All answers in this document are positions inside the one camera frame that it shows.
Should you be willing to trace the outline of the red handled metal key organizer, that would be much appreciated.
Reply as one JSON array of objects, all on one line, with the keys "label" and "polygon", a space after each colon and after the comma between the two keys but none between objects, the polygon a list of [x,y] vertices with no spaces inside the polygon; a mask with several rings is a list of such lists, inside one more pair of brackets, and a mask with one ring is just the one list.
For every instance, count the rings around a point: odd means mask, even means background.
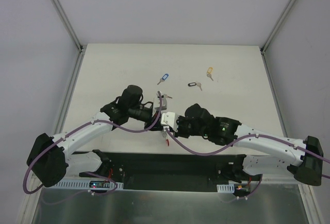
[{"label": "red handled metal key organizer", "polygon": [[162,132],[162,136],[163,136],[163,138],[164,138],[165,141],[166,141],[166,145],[167,145],[167,146],[170,146],[170,141],[169,141],[169,138],[168,138],[168,134],[167,134],[167,132],[166,132],[166,131],[163,131],[163,132]]}]

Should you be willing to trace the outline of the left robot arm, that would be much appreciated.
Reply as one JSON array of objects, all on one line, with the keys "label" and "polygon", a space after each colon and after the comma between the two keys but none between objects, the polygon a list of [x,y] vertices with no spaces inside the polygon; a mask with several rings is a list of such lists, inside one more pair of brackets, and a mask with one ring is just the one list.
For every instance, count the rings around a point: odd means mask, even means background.
[{"label": "left robot arm", "polygon": [[110,159],[100,150],[77,154],[76,151],[95,138],[116,128],[130,132],[123,125],[129,119],[144,122],[143,132],[159,123],[161,112],[166,108],[166,98],[157,92],[147,108],[142,89],[129,85],[114,101],[104,105],[86,123],[68,132],[52,136],[39,135],[27,159],[28,171],[32,171],[44,187],[51,187],[65,176],[91,176],[110,179],[113,174]]}]

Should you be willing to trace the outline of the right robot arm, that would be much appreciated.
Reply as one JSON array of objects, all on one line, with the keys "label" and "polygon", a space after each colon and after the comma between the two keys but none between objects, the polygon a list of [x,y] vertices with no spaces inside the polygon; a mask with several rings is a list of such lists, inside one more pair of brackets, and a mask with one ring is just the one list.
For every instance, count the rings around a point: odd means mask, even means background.
[{"label": "right robot arm", "polygon": [[215,117],[198,104],[190,106],[183,116],[167,112],[161,116],[164,131],[173,139],[200,136],[221,149],[207,153],[218,154],[230,147],[242,147],[262,152],[262,156],[245,155],[232,167],[238,180],[248,176],[278,175],[287,171],[299,183],[320,186],[324,154],[318,138],[292,139],[271,135],[251,128],[238,120]]}]

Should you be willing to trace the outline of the key with black tag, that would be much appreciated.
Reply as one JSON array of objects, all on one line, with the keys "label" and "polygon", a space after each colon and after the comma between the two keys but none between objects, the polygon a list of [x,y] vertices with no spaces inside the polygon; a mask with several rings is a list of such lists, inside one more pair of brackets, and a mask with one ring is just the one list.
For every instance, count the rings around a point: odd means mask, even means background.
[{"label": "key with black tag", "polygon": [[190,82],[187,84],[188,87],[197,87],[202,91],[202,84],[200,82]]}]

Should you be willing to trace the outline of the key with blue rectangular tag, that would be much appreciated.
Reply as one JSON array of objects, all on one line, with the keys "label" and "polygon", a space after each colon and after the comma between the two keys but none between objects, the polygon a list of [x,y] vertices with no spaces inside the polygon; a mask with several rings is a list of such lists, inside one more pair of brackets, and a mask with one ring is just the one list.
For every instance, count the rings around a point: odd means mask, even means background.
[{"label": "key with blue rectangular tag", "polygon": [[164,81],[166,81],[167,80],[167,78],[169,77],[169,74],[164,74],[160,79],[159,79],[159,81],[158,81],[158,85],[159,84],[161,84],[162,82],[164,82]]}]

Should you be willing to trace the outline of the key with yellow tag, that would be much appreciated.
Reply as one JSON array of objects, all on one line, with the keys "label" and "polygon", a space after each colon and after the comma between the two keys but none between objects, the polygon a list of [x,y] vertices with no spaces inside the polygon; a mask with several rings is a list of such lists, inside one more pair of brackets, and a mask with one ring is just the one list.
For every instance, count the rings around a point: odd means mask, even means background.
[{"label": "key with yellow tag", "polygon": [[206,76],[213,81],[212,71],[213,71],[213,68],[209,67],[208,70],[207,70]]}]

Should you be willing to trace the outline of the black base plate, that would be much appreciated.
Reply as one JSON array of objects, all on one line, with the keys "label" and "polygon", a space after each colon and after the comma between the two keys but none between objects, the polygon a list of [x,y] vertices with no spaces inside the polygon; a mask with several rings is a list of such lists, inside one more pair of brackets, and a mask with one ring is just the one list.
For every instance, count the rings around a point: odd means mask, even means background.
[{"label": "black base plate", "polygon": [[76,152],[67,162],[57,160],[56,176],[46,187],[65,177],[94,177],[91,189],[115,182],[118,189],[215,192],[230,182],[259,181],[261,176],[291,177],[289,163],[273,156]]}]

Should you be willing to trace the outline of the aluminium frame rail left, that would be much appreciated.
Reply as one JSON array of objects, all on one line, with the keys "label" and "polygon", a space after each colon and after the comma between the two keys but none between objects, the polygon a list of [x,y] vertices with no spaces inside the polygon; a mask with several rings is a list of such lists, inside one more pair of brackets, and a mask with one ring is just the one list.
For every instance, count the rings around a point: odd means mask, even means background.
[{"label": "aluminium frame rail left", "polygon": [[[52,133],[59,133],[63,130],[64,127],[73,91],[85,55],[86,46],[82,45],[79,41],[79,38],[77,37],[60,0],[50,1],[57,13],[57,16],[61,20],[61,26],[66,30],[67,35],[69,35],[71,43],[74,44],[75,52],[77,53],[77,56],[73,61],[73,66],[70,68],[68,73],[68,82],[65,87],[64,96],[62,98],[61,105],[59,107],[59,111],[52,129]],[[21,209],[19,211],[17,223],[32,223],[35,211],[37,209],[39,196],[39,192],[33,195],[25,195]]]}]

